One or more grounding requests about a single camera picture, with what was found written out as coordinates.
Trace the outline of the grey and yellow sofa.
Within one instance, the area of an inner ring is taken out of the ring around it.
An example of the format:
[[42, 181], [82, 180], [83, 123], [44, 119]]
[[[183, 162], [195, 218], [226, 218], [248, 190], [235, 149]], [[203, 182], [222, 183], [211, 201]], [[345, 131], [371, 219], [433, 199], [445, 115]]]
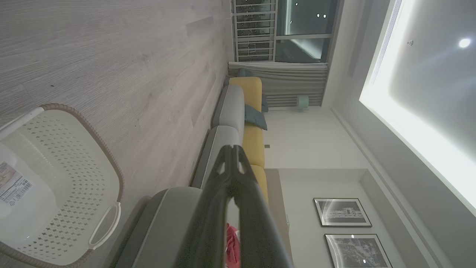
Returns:
[[172, 187], [145, 206], [114, 268], [173, 268], [201, 190], [225, 145], [241, 145], [257, 183], [268, 199], [262, 129], [245, 121], [245, 111], [261, 107], [261, 81], [232, 78], [219, 97], [192, 186]]

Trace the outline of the red and white garment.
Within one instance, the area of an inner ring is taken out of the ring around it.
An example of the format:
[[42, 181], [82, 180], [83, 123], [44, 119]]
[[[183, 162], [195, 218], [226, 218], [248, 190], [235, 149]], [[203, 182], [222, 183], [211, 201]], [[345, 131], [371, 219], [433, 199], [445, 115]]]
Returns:
[[226, 225], [226, 268], [241, 268], [240, 231], [227, 223]]

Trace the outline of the large framed monochrome picture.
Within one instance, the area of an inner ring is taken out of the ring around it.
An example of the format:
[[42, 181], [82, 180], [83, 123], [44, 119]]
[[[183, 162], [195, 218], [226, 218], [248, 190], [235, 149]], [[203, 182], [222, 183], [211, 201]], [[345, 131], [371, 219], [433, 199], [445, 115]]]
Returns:
[[325, 234], [332, 268], [393, 268], [377, 234]]

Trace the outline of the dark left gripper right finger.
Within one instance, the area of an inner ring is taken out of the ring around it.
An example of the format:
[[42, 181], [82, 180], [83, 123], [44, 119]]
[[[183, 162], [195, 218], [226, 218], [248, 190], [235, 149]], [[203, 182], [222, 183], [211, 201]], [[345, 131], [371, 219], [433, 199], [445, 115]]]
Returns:
[[232, 196], [239, 208], [241, 268], [294, 268], [241, 146], [232, 147]]

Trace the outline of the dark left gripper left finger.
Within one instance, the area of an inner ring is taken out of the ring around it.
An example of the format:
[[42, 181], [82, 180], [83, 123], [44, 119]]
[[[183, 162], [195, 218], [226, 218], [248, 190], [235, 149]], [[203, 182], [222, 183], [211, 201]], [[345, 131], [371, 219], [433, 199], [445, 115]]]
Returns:
[[232, 146], [216, 158], [177, 254], [174, 268], [223, 268], [225, 265], [226, 209], [231, 195]]

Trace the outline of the large teal throw pillow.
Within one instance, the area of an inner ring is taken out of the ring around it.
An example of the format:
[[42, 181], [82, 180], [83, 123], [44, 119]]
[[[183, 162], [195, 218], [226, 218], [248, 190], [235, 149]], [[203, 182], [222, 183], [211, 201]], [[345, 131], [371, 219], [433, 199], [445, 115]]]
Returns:
[[245, 105], [244, 120], [260, 129], [267, 130], [267, 123], [264, 114], [250, 105]]

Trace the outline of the cream perforated plastic laundry basket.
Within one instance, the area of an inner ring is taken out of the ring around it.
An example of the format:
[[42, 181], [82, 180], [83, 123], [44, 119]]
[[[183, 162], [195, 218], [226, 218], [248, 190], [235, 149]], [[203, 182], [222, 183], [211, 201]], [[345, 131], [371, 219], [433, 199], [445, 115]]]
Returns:
[[123, 174], [75, 109], [50, 103], [0, 117], [0, 163], [34, 188], [14, 207], [0, 203], [0, 254], [38, 268], [77, 268], [121, 217]]

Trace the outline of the grey pleated curtain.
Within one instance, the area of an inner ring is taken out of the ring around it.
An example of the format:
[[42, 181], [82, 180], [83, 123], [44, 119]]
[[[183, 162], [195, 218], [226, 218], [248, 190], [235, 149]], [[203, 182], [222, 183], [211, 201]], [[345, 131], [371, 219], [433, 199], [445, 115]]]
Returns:
[[270, 107], [296, 107], [298, 95], [309, 96], [309, 106], [322, 106], [329, 75], [328, 63], [229, 62], [233, 77], [258, 77]]

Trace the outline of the large glass window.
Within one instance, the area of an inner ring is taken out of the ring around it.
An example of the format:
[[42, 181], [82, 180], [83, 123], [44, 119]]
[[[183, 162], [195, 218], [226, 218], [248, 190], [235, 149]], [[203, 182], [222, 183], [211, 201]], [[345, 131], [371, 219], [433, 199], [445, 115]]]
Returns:
[[275, 62], [326, 63], [344, 0], [277, 0]]

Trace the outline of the small framed monochrome picture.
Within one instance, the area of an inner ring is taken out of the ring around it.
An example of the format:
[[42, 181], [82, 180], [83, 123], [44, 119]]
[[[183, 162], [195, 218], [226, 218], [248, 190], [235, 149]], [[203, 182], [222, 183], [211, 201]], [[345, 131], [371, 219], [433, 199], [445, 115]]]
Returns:
[[322, 227], [372, 227], [358, 198], [313, 198]]

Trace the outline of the white balcony railing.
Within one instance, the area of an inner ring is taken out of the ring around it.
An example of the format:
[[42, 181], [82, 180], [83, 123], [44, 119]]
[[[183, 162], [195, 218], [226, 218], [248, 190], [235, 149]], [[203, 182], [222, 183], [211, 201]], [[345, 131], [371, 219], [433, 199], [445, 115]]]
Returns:
[[231, 0], [236, 62], [275, 61], [278, 0]]

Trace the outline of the white printed basket label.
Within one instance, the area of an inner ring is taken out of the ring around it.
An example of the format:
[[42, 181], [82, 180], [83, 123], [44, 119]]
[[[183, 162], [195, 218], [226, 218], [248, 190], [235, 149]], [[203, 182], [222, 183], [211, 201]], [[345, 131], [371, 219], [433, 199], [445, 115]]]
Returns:
[[32, 189], [34, 183], [7, 162], [0, 163], [0, 203], [14, 207]]

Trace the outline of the linear ceiling air vent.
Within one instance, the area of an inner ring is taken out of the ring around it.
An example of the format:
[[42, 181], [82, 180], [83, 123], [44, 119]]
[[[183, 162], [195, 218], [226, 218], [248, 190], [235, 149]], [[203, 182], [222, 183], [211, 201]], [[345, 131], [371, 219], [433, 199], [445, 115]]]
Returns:
[[382, 39], [382, 44], [379, 50], [379, 53], [376, 57], [375, 63], [374, 63], [374, 69], [372, 71], [371, 77], [370, 77], [370, 84], [373, 85], [375, 81], [377, 80], [377, 77], [379, 75], [379, 71], [381, 69], [382, 63], [385, 58], [385, 53], [388, 48], [388, 44], [391, 41], [392, 34], [394, 31], [395, 25], [398, 23], [398, 19], [400, 16], [400, 12], [402, 9], [402, 2], [405, 2], [405, 0], [394, 0], [393, 5], [392, 5], [392, 12], [389, 16], [388, 24], [385, 29], [385, 34]]

